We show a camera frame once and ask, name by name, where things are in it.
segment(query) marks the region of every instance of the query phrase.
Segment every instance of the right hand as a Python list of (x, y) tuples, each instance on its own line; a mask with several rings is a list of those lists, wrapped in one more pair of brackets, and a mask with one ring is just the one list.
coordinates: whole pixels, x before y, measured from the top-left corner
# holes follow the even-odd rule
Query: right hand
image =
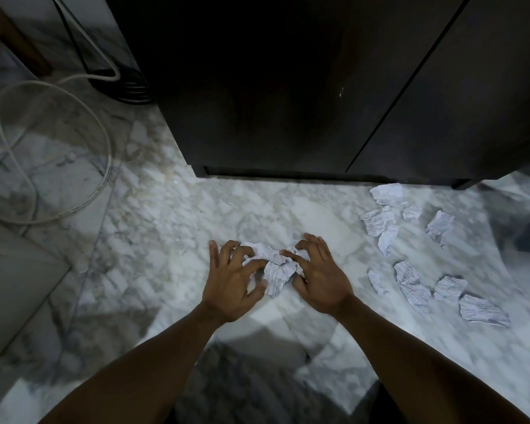
[(306, 281), (297, 276), (293, 281), (294, 289), (316, 311), (335, 316), (344, 300), (354, 296), (349, 279), (334, 262), (322, 237), (305, 233), (296, 248), (308, 251), (310, 262), (290, 251), (281, 251), (283, 256), (290, 257), (304, 271)]

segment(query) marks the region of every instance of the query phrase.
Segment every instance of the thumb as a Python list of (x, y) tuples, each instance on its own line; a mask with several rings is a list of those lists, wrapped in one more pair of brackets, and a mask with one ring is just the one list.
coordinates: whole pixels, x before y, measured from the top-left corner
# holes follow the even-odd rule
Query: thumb
[(293, 287), (298, 292), (298, 294), (300, 294), (301, 298), (304, 299), (308, 295), (308, 292), (306, 291), (306, 285), (300, 275), (294, 277)]
[(257, 302), (259, 302), (263, 296), (265, 296), (265, 290), (267, 290), (268, 285), (267, 280), (261, 280), (259, 284), (255, 286), (255, 288), (247, 294), (246, 297), (244, 297), (244, 302), (246, 305), (253, 307)]

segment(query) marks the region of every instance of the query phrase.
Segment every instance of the left hand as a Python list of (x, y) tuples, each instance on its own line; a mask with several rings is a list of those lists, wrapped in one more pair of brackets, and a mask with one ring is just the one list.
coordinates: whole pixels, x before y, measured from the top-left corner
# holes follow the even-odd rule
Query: left hand
[(244, 256), (254, 256), (255, 252), (251, 247), (239, 245), (238, 241), (229, 240), (220, 249), (219, 254), (216, 242), (210, 241), (209, 246), (210, 272), (202, 292), (201, 303), (209, 304), (218, 310), (225, 322), (235, 321), (253, 308), (263, 298), (267, 288), (267, 282), (263, 280), (247, 293), (249, 276), (264, 268), (268, 261), (259, 259), (242, 266)]

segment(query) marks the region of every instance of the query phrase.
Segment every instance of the marble floor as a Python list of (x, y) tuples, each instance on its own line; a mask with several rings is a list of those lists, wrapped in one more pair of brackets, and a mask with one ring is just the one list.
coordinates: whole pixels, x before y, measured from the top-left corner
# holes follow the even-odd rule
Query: marble floor
[[(385, 258), (360, 221), (379, 207), (372, 185), (196, 178), (156, 106), (120, 105), (87, 87), (78, 92), (108, 124), (116, 169), (85, 210), (26, 234), (72, 270), (0, 357), (0, 387), (7, 387), (0, 423), (34, 424), (102, 366), (187, 314), (206, 280), (209, 239), (282, 248), (303, 232), (326, 239), (361, 300), (530, 416), (530, 295), (506, 270), (497, 246), (497, 231), (530, 211), (530, 178), (515, 173), (462, 192), (406, 185), (406, 200), (423, 213), (415, 223), (401, 221)], [(83, 143), (95, 134), (90, 122), (64, 103), (57, 107), (19, 149), (42, 213), (81, 199), (102, 174), (98, 141)], [(22, 214), (23, 188), (12, 186), (12, 176), (7, 168), (0, 171), (0, 205)], [(504, 212), (493, 222), (498, 206)], [(456, 217), (444, 250), (424, 233), (438, 209)], [(393, 211), (402, 219), (399, 208)], [(468, 323), (455, 306), (434, 299), (428, 315), (418, 314), (395, 282), (393, 265), (404, 259), (429, 287), (446, 274), (462, 275), (470, 292), (509, 312), (513, 327)], [(368, 269), (381, 274), (385, 296), (369, 284)], [(277, 396), (252, 396), (252, 384), (268, 385)], [(214, 335), (177, 414), (185, 422), (266, 420), (271, 411), (277, 422), (361, 422), (375, 384), (347, 332), (287, 285)], [(218, 400), (226, 389), (229, 401), (242, 408)], [(238, 411), (233, 417), (232, 410)]]

